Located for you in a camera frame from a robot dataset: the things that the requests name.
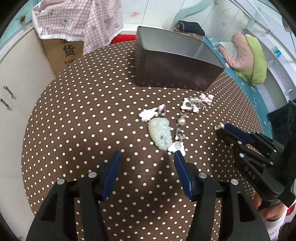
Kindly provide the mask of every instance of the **round table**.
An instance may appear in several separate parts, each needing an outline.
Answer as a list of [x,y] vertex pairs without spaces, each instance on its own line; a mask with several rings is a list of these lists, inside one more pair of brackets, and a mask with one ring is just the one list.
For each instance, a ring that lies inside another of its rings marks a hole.
[[[22,149],[22,174],[29,204],[36,213],[59,178],[73,181],[121,151],[122,167],[113,194],[101,203],[111,240],[185,240],[195,204],[184,195],[172,162],[148,136],[143,109],[166,105],[174,128],[184,97],[200,92],[138,87],[134,42],[97,49],[64,69],[41,94],[28,121]],[[244,131],[262,131],[248,98],[223,72],[208,88],[212,106],[187,112],[185,159],[216,180],[233,178],[253,189],[233,167],[232,150],[217,140],[214,126],[232,123]],[[75,202],[78,239],[83,238],[79,200]],[[216,200],[213,239],[218,239],[220,200]]]

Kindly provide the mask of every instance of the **black box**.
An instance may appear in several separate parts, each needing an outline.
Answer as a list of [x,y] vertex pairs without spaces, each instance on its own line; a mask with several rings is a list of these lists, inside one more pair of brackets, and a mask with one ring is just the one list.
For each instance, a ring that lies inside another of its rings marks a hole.
[[138,27],[136,85],[206,91],[224,71],[202,41],[168,30]]

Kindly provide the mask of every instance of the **pink pillow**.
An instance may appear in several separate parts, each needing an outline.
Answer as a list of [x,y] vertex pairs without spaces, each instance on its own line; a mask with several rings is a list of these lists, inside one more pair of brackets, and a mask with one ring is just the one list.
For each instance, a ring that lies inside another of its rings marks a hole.
[[253,68],[253,54],[248,45],[246,37],[243,34],[238,33],[233,35],[231,42],[233,42],[237,47],[237,59],[234,59],[234,57],[232,57],[223,46],[219,46],[219,50],[227,63],[232,68],[239,71],[245,71]]

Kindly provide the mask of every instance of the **pink flower charm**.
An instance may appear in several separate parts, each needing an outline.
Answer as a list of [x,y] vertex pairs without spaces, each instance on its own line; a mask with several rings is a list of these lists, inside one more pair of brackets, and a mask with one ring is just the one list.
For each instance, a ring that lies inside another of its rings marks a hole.
[[213,99],[214,99],[214,95],[207,95],[207,97],[208,97],[210,100],[213,100]]
[[206,97],[203,102],[207,105],[211,105],[212,100],[210,100],[209,98]]
[[207,96],[204,93],[200,94],[200,99],[204,100]]
[[165,108],[165,104],[161,104],[161,105],[158,107],[158,111],[162,112],[164,108]]

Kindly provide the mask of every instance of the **cartoon print fabric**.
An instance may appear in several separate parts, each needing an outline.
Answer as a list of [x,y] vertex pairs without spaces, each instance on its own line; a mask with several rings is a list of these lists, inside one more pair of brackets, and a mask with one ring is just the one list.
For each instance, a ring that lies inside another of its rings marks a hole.
[[120,0],[42,0],[32,16],[39,38],[84,41],[83,54],[110,44],[123,29]]

